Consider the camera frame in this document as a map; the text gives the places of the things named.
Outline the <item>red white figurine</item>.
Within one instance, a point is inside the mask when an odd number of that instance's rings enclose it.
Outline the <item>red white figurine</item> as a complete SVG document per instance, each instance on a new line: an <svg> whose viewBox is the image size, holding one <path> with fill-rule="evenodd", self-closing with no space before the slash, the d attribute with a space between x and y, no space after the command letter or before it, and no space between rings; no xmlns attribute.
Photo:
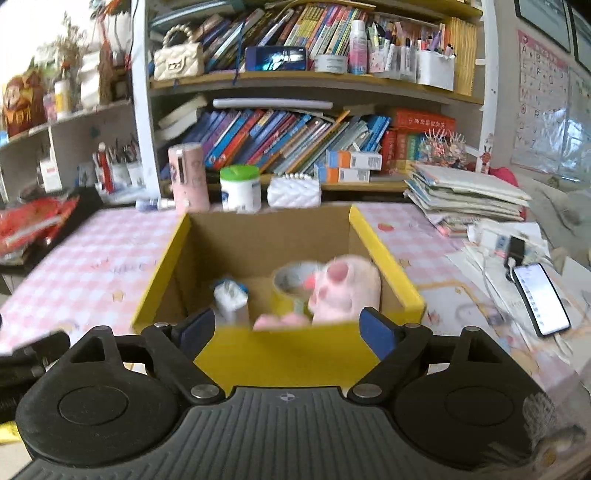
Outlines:
<svg viewBox="0 0 591 480"><path fill-rule="evenodd" d="M107 159L106 144L105 143L100 142L98 144L96 157L97 157L97 162L98 162L98 168L100 169L100 172L101 172L101 183L102 183L103 189L108 194L111 194L114 192L114 185L113 185L113 181L111 178L110 164Z"/></svg>

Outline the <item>stack of papers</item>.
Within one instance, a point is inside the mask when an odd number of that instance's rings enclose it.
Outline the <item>stack of papers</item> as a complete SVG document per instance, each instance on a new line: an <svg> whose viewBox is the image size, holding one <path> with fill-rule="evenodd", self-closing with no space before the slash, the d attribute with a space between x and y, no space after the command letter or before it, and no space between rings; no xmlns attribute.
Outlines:
<svg viewBox="0 0 591 480"><path fill-rule="evenodd" d="M531 200L498 177L436 165L416 165L405 184L404 196L449 237L465 237L470 226L485 219L521 222Z"/></svg>

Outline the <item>white jar green lid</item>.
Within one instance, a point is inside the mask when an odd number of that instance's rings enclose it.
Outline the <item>white jar green lid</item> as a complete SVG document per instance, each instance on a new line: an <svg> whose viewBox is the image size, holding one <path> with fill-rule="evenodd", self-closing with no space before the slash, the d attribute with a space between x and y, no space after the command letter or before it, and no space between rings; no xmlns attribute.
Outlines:
<svg viewBox="0 0 591 480"><path fill-rule="evenodd" d="M256 213L262 207L259 168L231 165L219 172L221 205L224 211Z"/></svg>

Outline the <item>white quilted pouch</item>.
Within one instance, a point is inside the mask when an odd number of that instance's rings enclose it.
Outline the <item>white quilted pouch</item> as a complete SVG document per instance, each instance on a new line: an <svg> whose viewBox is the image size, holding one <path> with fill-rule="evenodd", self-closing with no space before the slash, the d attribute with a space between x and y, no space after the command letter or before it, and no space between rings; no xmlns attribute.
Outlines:
<svg viewBox="0 0 591 480"><path fill-rule="evenodd" d="M317 208L322 204L322 188L307 174L287 174L270 179L266 200L274 209Z"/></svg>

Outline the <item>white charger plug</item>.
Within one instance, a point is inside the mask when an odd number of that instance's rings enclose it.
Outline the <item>white charger plug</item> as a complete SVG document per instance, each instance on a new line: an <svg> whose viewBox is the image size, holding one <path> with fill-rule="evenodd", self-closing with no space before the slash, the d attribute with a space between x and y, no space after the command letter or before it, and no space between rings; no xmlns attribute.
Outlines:
<svg viewBox="0 0 591 480"><path fill-rule="evenodd" d="M213 290L213 302L222 321L228 325L247 327L249 318L249 292L235 280L225 279Z"/></svg>

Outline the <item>orange white medicine boxes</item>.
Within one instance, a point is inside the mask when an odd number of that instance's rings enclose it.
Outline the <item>orange white medicine boxes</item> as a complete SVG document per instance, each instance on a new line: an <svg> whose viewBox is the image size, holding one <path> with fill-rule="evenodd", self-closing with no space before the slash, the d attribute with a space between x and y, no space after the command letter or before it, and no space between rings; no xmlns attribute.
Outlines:
<svg viewBox="0 0 591 480"><path fill-rule="evenodd" d="M322 184L369 183L370 174L382 169L383 157L375 152L328 151L315 166Z"/></svg>

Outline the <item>pink checkered tablecloth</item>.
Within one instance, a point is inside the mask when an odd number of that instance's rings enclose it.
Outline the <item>pink checkered tablecloth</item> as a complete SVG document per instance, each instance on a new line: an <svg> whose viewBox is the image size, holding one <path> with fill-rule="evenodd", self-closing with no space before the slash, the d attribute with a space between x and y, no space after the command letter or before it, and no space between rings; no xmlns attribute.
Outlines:
<svg viewBox="0 0 591 480"><path fill-rule="evenodd" d="M580 294L552 279L572 322L539 338L503 260L436 231L402 203L325 205L256 214L104 209L35 267L1 309L1 349L54 330L79 340L97 325L126 335L177 323L214 305L225 280L245 285L249 318L218 321L200 358L223 387L232 383L352 384L373 362L356 314L337 303L332 271L356 256L381 275L379 310L436 334L485 330L561 402L590 380L590 316Z"/></svg>

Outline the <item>red plastic bag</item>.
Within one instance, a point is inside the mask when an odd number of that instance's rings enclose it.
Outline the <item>red plastic bag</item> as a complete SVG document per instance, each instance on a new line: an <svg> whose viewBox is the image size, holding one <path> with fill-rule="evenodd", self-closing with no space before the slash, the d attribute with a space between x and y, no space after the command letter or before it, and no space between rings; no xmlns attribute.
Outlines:
<svg viewBox="0 0 591 480"><path fill-rule="evenodd" d="M38 240L57 233L79 197L44 197L1 211L1 256L23 253Z"/></svg>

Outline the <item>pink cylindrical humidifier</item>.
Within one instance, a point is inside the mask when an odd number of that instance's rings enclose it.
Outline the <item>pink cylindrical humidifier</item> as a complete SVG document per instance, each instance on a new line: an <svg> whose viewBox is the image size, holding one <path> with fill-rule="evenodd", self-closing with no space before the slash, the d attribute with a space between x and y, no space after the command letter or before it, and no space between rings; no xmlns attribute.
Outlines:
<svg viewBox="0 0 591 480"><path fill-rule="evenodd" d="M183 212L206 212L211 207L206 182L204 150L199 143L174 145L168 150L175 207Z"/></svg>

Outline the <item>row of leaning books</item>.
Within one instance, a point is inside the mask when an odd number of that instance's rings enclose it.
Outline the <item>row of leaning books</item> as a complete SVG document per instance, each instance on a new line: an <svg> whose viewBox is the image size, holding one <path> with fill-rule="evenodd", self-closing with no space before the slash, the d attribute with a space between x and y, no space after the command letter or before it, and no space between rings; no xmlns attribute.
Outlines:
<svg viewBox="0 0 591 480"><path fill-rule="evenodd" d="M159 147L198 143L209 170L253 165L273 175L313 174L332 151L380 153L389 134L435 133L447 139L456 130L450 116L406 108L338 117L297 109L192 108L166 121L170 124L161 121L154 134Z"/></svg>

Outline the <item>white pearl handbag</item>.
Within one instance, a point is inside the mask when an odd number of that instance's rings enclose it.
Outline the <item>white pearl handbag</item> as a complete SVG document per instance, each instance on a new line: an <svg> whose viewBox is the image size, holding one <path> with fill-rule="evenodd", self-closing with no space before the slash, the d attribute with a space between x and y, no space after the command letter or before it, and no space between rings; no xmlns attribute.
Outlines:
<svg viewBox="0 0 591 480"><path fill-rule="evenodd" d="M185 40L172 45L175 34ZM194 78L204 73L204 48L187 25L174 25L164 35L162 47L153 55L155 81Z"/></svg>

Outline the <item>black electronic keyboard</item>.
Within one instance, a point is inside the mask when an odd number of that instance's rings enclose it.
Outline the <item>black electronic keyboard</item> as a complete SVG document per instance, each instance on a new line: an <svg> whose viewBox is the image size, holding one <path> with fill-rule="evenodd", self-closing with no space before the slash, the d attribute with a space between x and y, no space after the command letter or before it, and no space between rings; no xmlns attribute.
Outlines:
<svg viewBox="0 0 591 480"><path fill-rule="evenodd" d="M102 207L94 187L1 205L1 273L28 274Z"/></svg>

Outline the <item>tape roll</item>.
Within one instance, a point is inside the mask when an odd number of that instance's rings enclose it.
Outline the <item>tape roll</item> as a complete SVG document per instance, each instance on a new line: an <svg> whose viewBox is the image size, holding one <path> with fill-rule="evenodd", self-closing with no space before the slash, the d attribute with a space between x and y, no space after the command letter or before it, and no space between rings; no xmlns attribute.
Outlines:
<svg viewBox="0 0 591 480"><path fill-rule="evenodd" d="M274 271L271 276L271 312L276 315L295 312L311 317L308 299L314 288L305 287L304 284L322 267L322 263L315 261L296 261Z"/></svg>

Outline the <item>large pink plush toy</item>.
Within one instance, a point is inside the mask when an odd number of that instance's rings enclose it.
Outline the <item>large pink plush toy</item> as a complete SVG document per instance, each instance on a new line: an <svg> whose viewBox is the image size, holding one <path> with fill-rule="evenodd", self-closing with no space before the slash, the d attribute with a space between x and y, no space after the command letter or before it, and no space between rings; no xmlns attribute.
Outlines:
<svg viewBox="0 0 591 480"><path fill-rule="evenodd" d="M363 308L380 307L381 273L367 258L339 256L309 275L304 289L311 293L308 311L312 323L358 321Z"/></svg>

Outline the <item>yellow cardboard box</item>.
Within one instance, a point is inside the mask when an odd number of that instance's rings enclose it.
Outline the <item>yellow cardboard box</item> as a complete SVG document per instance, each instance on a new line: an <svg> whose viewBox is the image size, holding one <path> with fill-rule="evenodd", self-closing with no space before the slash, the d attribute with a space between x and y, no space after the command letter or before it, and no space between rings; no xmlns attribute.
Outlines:
<svg viewBox="0 0 591 480"><path fill-rule="evenodd" d="M315 209L185 214L132 322L140 331L171 324L213 303L213 288L235 280L249 291L249 320L304 313L308 263L356 255L381 273L380 310L392 321L418 323L426 302L356 205ZM235 386L335 386L349 389L377 357L355 320L294 331L253 332L222 323L195 363L224 391Z"/></svg>

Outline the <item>white bookshelf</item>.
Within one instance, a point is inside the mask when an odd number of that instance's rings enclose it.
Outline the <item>white bookshelf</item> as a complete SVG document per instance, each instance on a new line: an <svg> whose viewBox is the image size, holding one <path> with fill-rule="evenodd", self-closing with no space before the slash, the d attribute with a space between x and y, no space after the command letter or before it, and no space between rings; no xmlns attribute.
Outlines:
<svg viewBox="0 0 591 480"><path fill-rule="evenodd" d="M64 79L31 71L7 83L1 103L22 131L1 148L1 194L20 199L94 187L110 203L168 193L170 147L156 128L192 108L297 109L338 117L396 108L470 113L479 51L494 33L485 1L99 1L92 26L57 41ZM166 32L187 25L204 48L204 73L155 81L153 55ZM139 162L144 186L100 191L94 165Z"/></svg>

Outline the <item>clear spray bottle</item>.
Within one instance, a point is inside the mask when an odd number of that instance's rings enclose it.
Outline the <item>clear spray bottle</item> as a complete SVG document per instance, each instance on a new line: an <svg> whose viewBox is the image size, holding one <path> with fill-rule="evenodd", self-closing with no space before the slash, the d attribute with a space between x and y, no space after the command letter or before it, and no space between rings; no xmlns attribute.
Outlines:
<svg viewBox="0 0 591 480"><path fill-rule="evenodd" d="M138 199L135 201L135 209L140 212L166 211L175 208L175 202L172 199Z"/></svg>

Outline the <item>smartphone with lit screen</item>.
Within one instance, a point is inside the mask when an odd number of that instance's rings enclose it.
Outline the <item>smartphone with lit screen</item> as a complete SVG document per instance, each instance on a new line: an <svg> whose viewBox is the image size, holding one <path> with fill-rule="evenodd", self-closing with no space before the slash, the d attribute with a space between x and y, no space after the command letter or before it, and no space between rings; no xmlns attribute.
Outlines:
<svg viewBox="0 0 591 480"><path fill-rule="evenodd" d="M512 279L538 337L546 338L571 328L570 318L558 292L540 263L515 267Z"/></svg>

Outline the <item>white pen holder cups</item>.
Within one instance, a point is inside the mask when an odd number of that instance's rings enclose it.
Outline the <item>white pen holder cups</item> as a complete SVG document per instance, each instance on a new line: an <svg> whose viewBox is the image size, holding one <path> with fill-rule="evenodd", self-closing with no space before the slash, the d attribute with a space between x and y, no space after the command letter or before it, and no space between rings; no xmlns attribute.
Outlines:
<svg viewBox="0 0 591 480"><path fill-rule="evenodd" d="M142 167L139 162L109 163L108 177L111 189L107 189L107 180L104 177L105 169L99 162L94 165L97 177L97 185L100 191L113 193L129 188L142 188L144 186Z"/></svg>

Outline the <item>small pink plush chick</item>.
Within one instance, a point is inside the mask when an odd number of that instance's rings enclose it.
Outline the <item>small pink plush chick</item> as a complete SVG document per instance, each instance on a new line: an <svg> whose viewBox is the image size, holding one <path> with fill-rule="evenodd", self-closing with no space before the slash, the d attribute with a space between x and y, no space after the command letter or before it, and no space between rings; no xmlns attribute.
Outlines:
<svg viewBox="0 0 591 480"><path fill-rule="evenodd" d="M290 312L286 315L263 314L254 321L255 331L300 329L311 325L311 320L303 314Z"/></svg>

